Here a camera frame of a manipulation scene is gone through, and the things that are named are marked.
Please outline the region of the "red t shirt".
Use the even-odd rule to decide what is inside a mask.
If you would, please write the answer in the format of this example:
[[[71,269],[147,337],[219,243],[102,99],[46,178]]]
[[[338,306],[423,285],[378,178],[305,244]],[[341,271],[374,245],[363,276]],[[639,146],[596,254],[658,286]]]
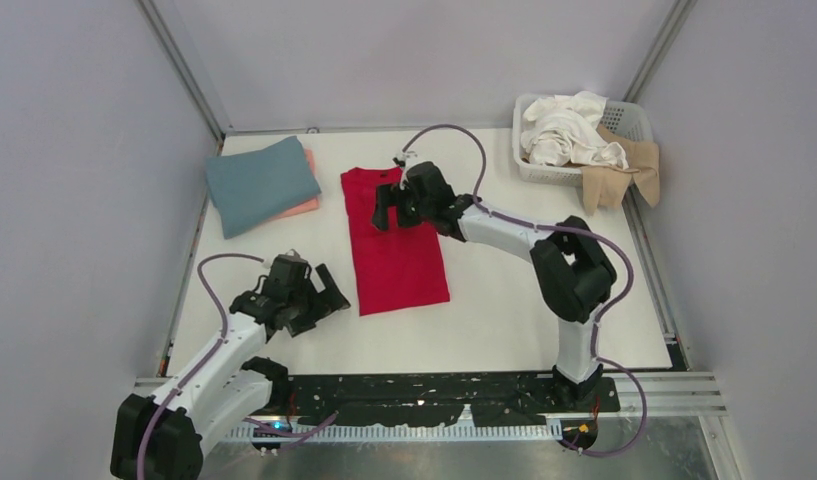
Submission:
[[[433,227],[392,226],[382,232],[373,226],[376,188],[400,177],[397,168],[353,168],[340,175],[361,316],[447,303],[451,299]]]

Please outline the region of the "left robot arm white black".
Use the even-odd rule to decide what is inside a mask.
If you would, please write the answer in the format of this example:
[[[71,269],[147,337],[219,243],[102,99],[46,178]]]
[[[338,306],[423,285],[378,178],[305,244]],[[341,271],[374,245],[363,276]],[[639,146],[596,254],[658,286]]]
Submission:
[[[294,394],[289,371],[259,351],[280,331],[296,337],[350,306],[328,267],[294,250],[277,255],[229,306],[209,296],[221,323],[196,358],[119,406],[110,460],[116,478],[195,479],[213,448],[251,414],[286,414]]]

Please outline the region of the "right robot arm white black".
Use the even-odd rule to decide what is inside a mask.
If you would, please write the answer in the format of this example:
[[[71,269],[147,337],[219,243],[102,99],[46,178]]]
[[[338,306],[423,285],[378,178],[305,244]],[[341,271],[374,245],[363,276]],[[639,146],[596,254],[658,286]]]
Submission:
[[[372,224],[430,225],[445,237],[496,248],[528,262],[544,303],[558,320],[553,394],[573,405],[587,399],[604,367],[596,354],[597,316],[607,305],[617,273],[587,223],[570,216],[542,231],[485,205],[475,194],[455,194],[440,169],[426,161],[400,180],[375,189]]]

